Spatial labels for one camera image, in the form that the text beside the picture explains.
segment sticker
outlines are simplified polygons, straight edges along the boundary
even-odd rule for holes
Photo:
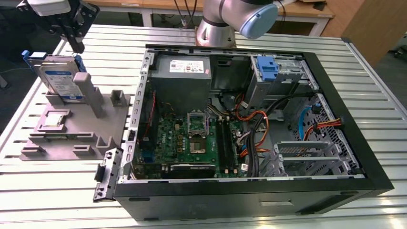
[[[241,171],[248,171],[248,165],[246,164],[241,164],[240,170]]]
[[[169,62],[170,73],[202,73],[204,72],[202,61],[177,61]]]
[[[45,71],[45,77],[58,96],[65,100],[79,100],[82,98],[78,86],[73,82],[69,71]]]
[[[138,4],[133,4],[133,3],[121,3],[122,6],[138,6]]]
[[[244,101],[241,101],[240,105],[241,105],[244,108],[248,107],[248,104],[246,104]]]

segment metal bracket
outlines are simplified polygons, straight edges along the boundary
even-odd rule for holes
[[[114,148],[103,154],[102,163],[97,165],[94,180],[97,181],[93,202],[115,201],[113,198],[118,178],[122,149]]]

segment motherboard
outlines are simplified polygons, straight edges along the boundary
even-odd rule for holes
[[[193,130],[205,130],[205,134],[190,134]],[[158,120],[156,148],[141,149],[144,164],[134,167],[148,179],[162,179],[162,172],[174,164],[188,165],[189,170],[196,168],[200,174],[212,170],[213,177],[238,177],[237,154],[232,142],[240,132],[238,121],[205,118],[204,115],[200,120],[189,114],[188,117],[162,117]]]

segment aluminum table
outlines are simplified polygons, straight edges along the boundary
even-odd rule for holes
[[[82,42],[99,91],[133,94],[145,43],[193,45],[194,38],[193,30],[93,25]],[[91,203],[98,161],[18,159],[46,104],[37,79],[0,137],[0,228],[405,228],[407,112],[353,45],[338,38],[272,34],[257,40],[237,34],[236,42],[238,48],[316,53],[394,189],[322,215],[135,222],[117,202]],[[59,42],[54,54],[70,53]]]

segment desk leg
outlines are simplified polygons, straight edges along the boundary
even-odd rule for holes
[[[142,26],[152,27],[152,10],[141,9],[141,16],[142,16]]]
[[[320,34],[324,31],[324,28],[325,28],[325,25],[326,25],[328,21],[329,21],[329,18],[320,18],[317,20],[317,22],[313,25],[312,30],[309,32],[309,36],[314,36],[314,37],[320,36]]]

